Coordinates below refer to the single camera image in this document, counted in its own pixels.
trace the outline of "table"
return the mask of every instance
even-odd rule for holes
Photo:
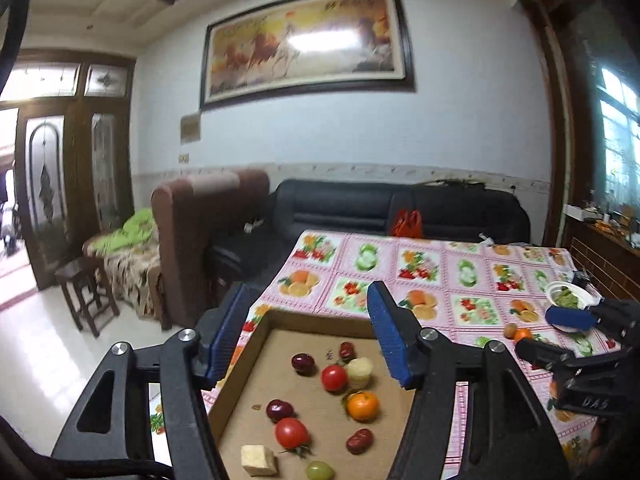
[[[570,337],[546,323],[546,284],[570,281],[574,270],[564,249],[305,231],[251,307],[231,367],[269,309],[367,317],[367,286],[383,280],[398,304],[410,308],[422,326],[433,326],[461,344],[502,341],[546,408],[570,465],[577,467],[588,452],[595,418],[556,410],[550,395],[552,375],[518,359],[513,342],[502,334],[504,325],[514,322],[530,328],[537,339],[571,348],[577,356],[619,349],[595,330]],[[202,393],[207,410],[224,382]],[[457,474],[464,442],[468,386],[459,383],[456,388],[443,478]]]

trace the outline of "picture frame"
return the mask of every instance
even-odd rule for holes
[[[415,91],[401,0],[279,0],[207,27],[201,111],[369,90]]]

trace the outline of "wooden cabinet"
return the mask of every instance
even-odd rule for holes
[[[567,218],[563,245],[603,296],[640,301],[640,251],[573,218]]]

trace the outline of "white bowl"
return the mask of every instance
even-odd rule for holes
[[[583,288],[580,288],[573,283],[567,282],[551,282],[546,286],[546,298],[551,302],[551,304],[556,304],[554,300],[554,296],[558,294],[563,287],[568,288],[575,296],[578,298],[578,308],[585,309],[587,306],[597,305],[600,303],[598,298],[594,298],[591,294],[589,294]]]

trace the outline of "door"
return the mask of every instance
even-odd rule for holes
[[[15,138],[15,185],[22,233],[38,289],[73,259],[68,198],[74,178],[65,171],[75,104],[20,106]]]
[[[105,98],[87,98],[82,106],[83,153],[78,165],[90,183],[100,232],[114,230],[133,215],[129,173],[129,105]]]

